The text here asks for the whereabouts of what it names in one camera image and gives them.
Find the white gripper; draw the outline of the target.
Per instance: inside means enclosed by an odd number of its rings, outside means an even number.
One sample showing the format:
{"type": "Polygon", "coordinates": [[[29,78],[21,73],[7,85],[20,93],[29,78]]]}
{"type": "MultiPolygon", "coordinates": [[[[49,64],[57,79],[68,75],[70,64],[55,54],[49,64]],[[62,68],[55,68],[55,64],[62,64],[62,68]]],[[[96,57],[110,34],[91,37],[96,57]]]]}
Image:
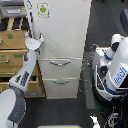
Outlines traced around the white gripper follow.
{"type": "Polygon", "coordinates": [[[29,50],[35,51],[41,46],[41,43],[44,43],[44,37],[42,34],[40,34],[39,40],[28,38],[30,37],[29,31],[24,33],[24,37],[27,38],[25,40],[25,45],[29,50]]]}

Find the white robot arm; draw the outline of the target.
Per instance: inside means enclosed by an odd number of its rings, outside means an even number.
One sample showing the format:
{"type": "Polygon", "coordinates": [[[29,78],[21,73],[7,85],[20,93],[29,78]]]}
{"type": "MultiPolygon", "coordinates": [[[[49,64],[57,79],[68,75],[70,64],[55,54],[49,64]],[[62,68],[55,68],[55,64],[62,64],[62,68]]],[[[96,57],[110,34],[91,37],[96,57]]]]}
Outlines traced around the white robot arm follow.
{"type": "Polygon", "coordinates": [[[44,43],[43,35],[35,39],[26,32],[24,37],[28,52],[23,56],[23,66],[9,80],[9,89],[0,94],[0,128],[18,128],[22,121],[26,111],[24,93],[36,65],[36,50],[44,43]]]}

